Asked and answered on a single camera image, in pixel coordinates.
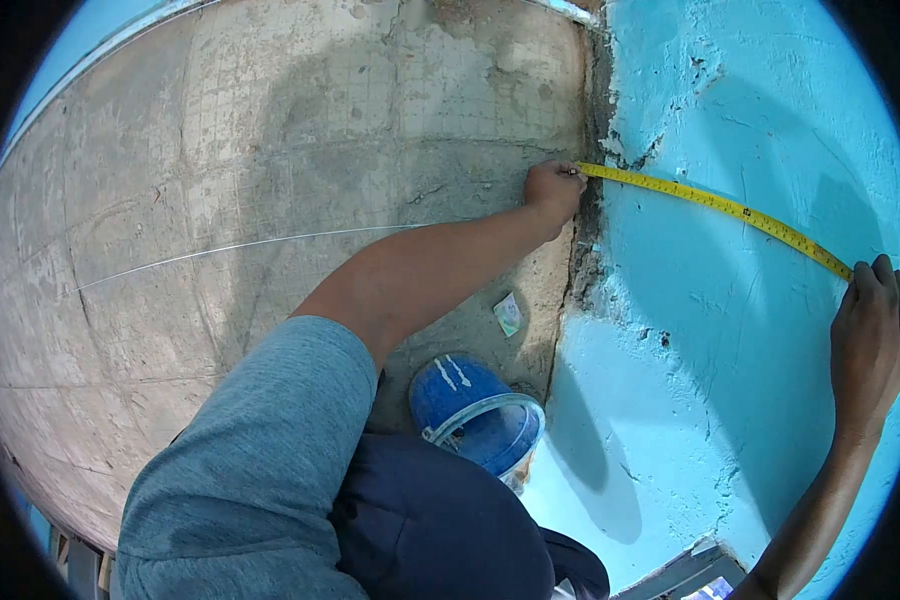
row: white string line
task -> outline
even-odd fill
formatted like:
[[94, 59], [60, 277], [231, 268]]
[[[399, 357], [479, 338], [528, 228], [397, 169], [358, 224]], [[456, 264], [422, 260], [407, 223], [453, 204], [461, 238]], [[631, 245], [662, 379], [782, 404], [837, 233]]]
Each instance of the white string line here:
[[159, 260], [157, 262], [151, 262], [148, 265], [143, 265], [142, 267], [136, 267], [130, 270], [124, 270], [122, 272], [118, 272], [116, 274], [111, 274], [108, 277], [104, 277], [103, 279], [97, 279], [92, 283], [87, 283], [86, 285], [81, 285], [79, 287], [73, 288], [69, 292], [64, 292], [57, 296], [57, 299], [61, 299], [64, 296], [69, 296], [74, 292], [80, 292], [81, 290], [85, 290], [90, 286], [97, 285], [98, 283], [109, 282], [110, 280], [116, 280], [117, 278], [121, 278], [124, 275], [130, 275], [131, 273], [136, 273], [138, 271], [143, 271], [144, 269], [153, 269], [154, 267], [159, 267], [161, 265], [170, 264], [172, 262], [177, 262], [178, 260], [186, 260], [187, 258], [198, 258], [205, 257], [207, 255], [213, 255], [214, 253], [221, 253], [227, 250], [237, 250], [238, 248], [246, 248], [247, 246], [257, 246], [259, 244], [270, 244], [271, 242], [286, 242], [288, 240], [299, 240], [304, 237], [320, 237], [322, 235], [335, 235], [335, 234], [356, 234], [358, 232], [377, 232], [381, 230], [413, 230], [416, 228], [424, 228], [429, 225], [435, 225], [433, 222], [420, 222], [418, 224], [385, 224], [375, 227], [358, 227], [355, 229], [338, 229], [336, 231], [319, 231], [317, 233], [301, 233], [300, 235], [288, 235], [287, 237], [275, 237], [268, 240], [257, 240], [256, 242], [246, 242], [245, 244], [235, 244], [233, 246], [224, 246], [224, 247], [215, 247], [213, 249], [205, 249], [204, 251], [194, 252], [192, 254], [184, 254], [183, 256], [177, 256], [176, 258], [167, 258], [166, 260]]

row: concrete wall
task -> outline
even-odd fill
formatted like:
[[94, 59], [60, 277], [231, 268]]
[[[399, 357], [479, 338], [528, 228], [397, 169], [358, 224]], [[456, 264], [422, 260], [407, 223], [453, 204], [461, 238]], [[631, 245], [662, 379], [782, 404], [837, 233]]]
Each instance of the concrete wall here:
[[33, 74], [10, 121], [0, 164], [43, 108], [108, 52], [202, 0], [84, 0]]
[[[709, 189], [852, 264], [900, 264], [900, 141], [817, 2], [618, 0], [609, 164]], [[524, 495], [619, 592], [696, 540], [752, 567], [824, 460], [828, 328], [845, 284], [715, 211], [603, 186], [596, 306], [570, 316]], [[828, 595], [900, 466], [900, 399], [837, 544]]]

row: yellow measuring tape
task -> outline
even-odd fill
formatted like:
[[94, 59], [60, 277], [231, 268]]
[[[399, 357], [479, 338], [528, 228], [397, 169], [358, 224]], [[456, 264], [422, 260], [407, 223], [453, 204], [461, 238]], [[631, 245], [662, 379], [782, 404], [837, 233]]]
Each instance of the yellow measuring tape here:
[[576, 164], [579, 165], [580, 173], [588, 177], [599, 177], [620, 182], [621, 184], [644, 187], [654, 192], [670, 194], [671, 196], [683, 198], [698, 205], [704, 205], [705, 207], [724, 212], [731, 217], [740, 219], [744, 223], [753, 225], [765, 234], [772, 235], [787, 246], [804, 253], [807, 257], [813, 258], [844, 281], [849, 282], [851, 280], [853, 271], [843, 261], [789, 224], [780, 222], [759, 210], [747, 208], [732, 199], [723, 198], [689, 185], [682, 185], [666, 179], [649, 176], [648, 174], [614, 169], [613, 167], [605, 167], [602, 164], [590, 164], [589, 162], [577, 162]]

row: floor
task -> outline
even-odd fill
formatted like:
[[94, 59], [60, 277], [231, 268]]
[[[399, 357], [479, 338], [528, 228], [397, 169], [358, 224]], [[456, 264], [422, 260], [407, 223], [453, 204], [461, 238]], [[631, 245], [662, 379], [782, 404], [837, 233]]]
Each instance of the floor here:
[[[0, 444], [45, 514], [116, 546], [127, 491], [216, 383], [387, 229], [515, 206], [585, 150], [589, 46], [519, 0], [229, 0], [111, 54], [0, 171]], [[467, 350], [545, 395], [573, 227], [389, 358]], [[507, 339], [492, 306], [514, 292]]]

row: shirt sleeve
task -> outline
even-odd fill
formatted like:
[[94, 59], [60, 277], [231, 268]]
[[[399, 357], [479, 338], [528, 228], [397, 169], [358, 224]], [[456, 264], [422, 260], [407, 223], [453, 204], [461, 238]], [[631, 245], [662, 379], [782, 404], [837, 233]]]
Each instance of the shirt sleeve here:
[[137, 476], [117, 570], [126, 598], [365, 598], [327, 514], [370, 414], [376, 367], [321, 317], [276, 327]]

